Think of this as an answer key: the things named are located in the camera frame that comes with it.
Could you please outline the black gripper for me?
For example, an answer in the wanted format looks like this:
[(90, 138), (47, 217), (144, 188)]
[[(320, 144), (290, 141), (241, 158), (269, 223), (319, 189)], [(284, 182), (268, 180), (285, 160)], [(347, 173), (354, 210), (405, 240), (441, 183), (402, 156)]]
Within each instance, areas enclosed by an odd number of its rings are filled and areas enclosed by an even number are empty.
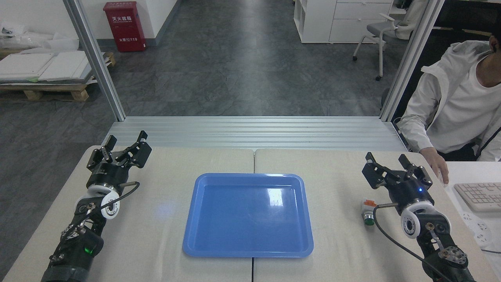
[(433, 198), (428, 193), (433, 181), (423, 166), (416, 166), (408, 160), (406, 155), (400, 155), (398, 160), (405, 174), (400, 177), (402, 181), (396, 181), (394, 171), (378, 164), (372, 152), (367, 152), (365, 159), (367, 162), (362, 169), (363, 176), (372, 189), (381, 186), (387, 188), (390, 200), (398, 204), (395, 207), (398, 214), (401, 214), (408, 205), (420, 201), (429, 201), (434, 204)]
[(93, 150), (90, 156), (87, 168), (91, 171), (91, 175), (86, 187), (89, 188), (92, 184), (107, 184), (118, 193), (123, 193), (124, 188), (120, 188), (119, 185), (127, 182), (127, 168), (132, 166), (143, 168), (152, 152), (152, 148), (145, 141), (147, 138), (148, 134), (141, 131), (133, 145), (117, 152), (115, 165), (111, 163), (114, 161), (112, 150), (117, 139), (110, 135), (105, 145)]

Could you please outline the person's right hand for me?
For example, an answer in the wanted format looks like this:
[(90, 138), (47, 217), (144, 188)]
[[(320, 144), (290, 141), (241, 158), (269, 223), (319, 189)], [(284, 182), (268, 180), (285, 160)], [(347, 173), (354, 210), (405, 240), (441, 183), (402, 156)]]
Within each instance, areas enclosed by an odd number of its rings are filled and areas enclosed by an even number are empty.
[(435, 175), (437, 175), (439, 179), (442, 179), (444, 186), (446, 186), (449, 183), (449, 168), (445, 159), (434, 147), (424, 148), (420, 151), (420, 153), (431, 166)]

